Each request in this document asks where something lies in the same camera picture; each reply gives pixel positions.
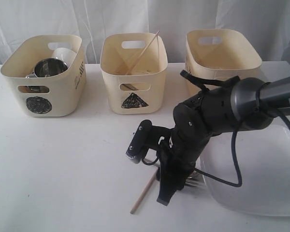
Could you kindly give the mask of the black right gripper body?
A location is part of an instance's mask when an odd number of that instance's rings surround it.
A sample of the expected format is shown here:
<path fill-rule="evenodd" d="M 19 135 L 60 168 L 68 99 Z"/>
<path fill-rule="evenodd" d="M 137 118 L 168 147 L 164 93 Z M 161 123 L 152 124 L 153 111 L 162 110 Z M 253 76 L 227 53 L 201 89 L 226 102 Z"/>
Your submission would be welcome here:
<path fill-rule="evenodd" d="M 181 190 L 212 136 L 202 114 L 201 100 L 187 100 L 173 110 L 175 126 L 159 145 L 159 189 Z"/>

